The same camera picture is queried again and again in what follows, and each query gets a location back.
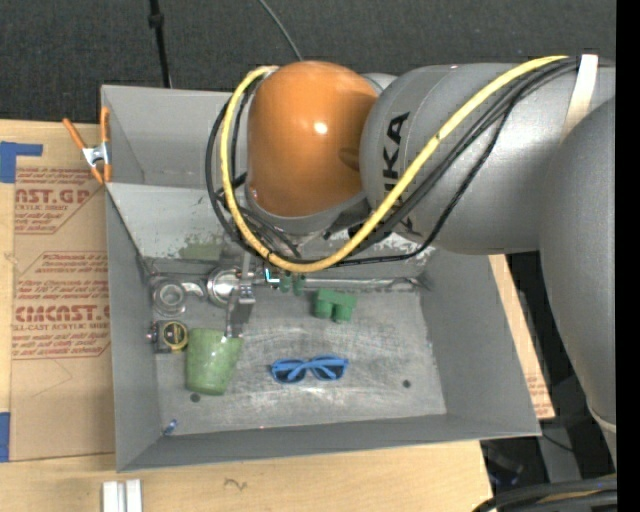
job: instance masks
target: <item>green block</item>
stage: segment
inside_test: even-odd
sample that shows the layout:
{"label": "green block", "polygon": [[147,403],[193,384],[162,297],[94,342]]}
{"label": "green block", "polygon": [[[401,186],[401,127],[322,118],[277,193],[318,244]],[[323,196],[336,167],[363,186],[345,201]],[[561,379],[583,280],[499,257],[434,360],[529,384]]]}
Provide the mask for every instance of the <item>green block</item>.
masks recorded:
{"label": "green block", "polygon": [[293,294],[298,297],[304,293],[304,283],[307,280],[306,276],[299,275],[293,280]]}
{"label": "green block", "polygon": [[333,316],[337,323],[348,322],[357,301],[354,295],[322,288],[316,293],[313,314],[318,318]]}

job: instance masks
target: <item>blue sunglasses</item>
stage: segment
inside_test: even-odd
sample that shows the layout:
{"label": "blue sunglasses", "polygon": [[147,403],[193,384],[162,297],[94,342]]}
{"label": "blue sunglasses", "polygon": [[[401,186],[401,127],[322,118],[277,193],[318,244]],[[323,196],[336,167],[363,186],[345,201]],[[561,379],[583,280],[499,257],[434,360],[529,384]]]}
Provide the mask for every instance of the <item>blue sunglasses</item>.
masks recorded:
{"label": "blue sunglasses", "polygon": [[309,361],[302,359],[278,359],[271,365],[271,375],[280,384],[295,384],[304,379],[307,370],[318,380],[338,380],[344,375],[349,361],[333,355],[314,357]]}

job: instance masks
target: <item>yellow cable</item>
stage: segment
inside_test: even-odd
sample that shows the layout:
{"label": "yellow cable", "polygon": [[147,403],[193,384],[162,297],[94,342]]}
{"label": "yellow cable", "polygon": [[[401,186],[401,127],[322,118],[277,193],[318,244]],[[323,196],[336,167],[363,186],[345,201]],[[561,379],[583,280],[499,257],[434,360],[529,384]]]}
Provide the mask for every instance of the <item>yellow cable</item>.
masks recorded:
{"label": "yellow cable", "polygon": [[234,91],[229,100],[229,106],[224,116],[222,123],[222,131],[220,134],[220,168],[222,173],[222,186],[225,192],[225,198],[229,206],[229,212],[233,217],[238,229],[242,232],[245,239],[265,260],[269,263],[280,267],[284,270],[289,270],[295,273],[310,273],[324,270],[332,265],[335,265],[339,261],[343,260],[351,252],[360,245],[360,243],[375,229],[378,223],[383,219],[387,212],[391,209],[396,200],[400,197],[409,185],[413,182],[416,175],[420,171],[421,167],[429,159],[429,157],[435,152],[435,150],[455,128],[464,121],[464,119],[471,114],[479,105],[484,103],[489,96],[496,91],[512,82],[516,78],[533,71],[539,67],[549,64],[553,61],[565,58],[565,55],[556,55],[551,57],[542,57],[540,59],[531,60],[516,66],[498,78],[490,82],[488,85],[480,89],[469,101],[467,101],[447,122],[445,122],[440,130],[427,142],[418,156],[411,162],[407,170],[398,180],[395,187],[387,194],[380,206],[371,214],[367,221],[362,225],[360,230],[340,249],[334,252],[332,255],[327,256],[322,260],[315,261],[313,263],[294,263],[292,261],[285,260],[276,254],[273,254],[267,247],[265,247],[260,240],[251,232],[249,227],[244,221],[242,214],[238,210],[238,204],[236,202],[233,186],[231,185],[231,178],[229,175],[228,165],[228,145],[229,145],[229,132],[231,130],[231,121],[236,109],[236,105],[242,96],[242,93],[249,87],[249,85],[257,78],[270,73],[277,69],[276,66],[263,66],[249,72],[245,79],[240,83],[238,88]]}

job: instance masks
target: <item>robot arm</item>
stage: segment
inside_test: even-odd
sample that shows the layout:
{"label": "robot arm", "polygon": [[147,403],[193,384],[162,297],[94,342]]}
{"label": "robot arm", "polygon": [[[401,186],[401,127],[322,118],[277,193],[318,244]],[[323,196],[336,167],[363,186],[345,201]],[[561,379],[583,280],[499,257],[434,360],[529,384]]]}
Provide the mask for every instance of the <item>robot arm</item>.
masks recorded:
{"label": "robot arm", "polygon": [[[241,88],[257,84],[251,215],[303,247],[350,209],[372,211],[343,248],[314,261],[266,247],[235,201],[227,148],[241,88],[222,122],[221,170],[246,243],[290,272],[348,264],[391,232],[419,249],[539,250],[556,323],[615,461],[615,68],[591,62],[429,66],[390,80],[379,97],[371,82],[326,63],[250,75]],[[585,74],[589,101],[576,123]]]}

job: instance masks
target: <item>green object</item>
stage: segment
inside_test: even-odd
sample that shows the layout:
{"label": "green object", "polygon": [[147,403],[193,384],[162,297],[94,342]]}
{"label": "green object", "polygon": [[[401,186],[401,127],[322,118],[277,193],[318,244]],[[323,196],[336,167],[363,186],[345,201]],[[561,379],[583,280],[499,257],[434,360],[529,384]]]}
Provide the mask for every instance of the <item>green object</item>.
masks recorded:
{"label": "green object", "polygon": [[304,283],[307,276],[300,274],[293,279],[293,294],[300,296],[304,293]]}
{"label": "green object", "polygon": [[285,272],[280,276],[280,291],[287,293],[291,289],[291,272]]}
{"label": "green object", "polygon": [[223,395],[240,358],[243,340],[215,329],[191,329],[187,345],[187,389]]}
{"label": "green object", "polygon": [[351,311],[352,308],[348,306],[336,304],[333,307],[333,321],[339,324],[348,322],[349,320],[351,320]]}
{"label": "green object", "polygon": [[322,288],[316,293],[313,314],[317,318],[332,316],[336,323],[348,322],[351,320],[351,313],[357,301],[355,295]]}

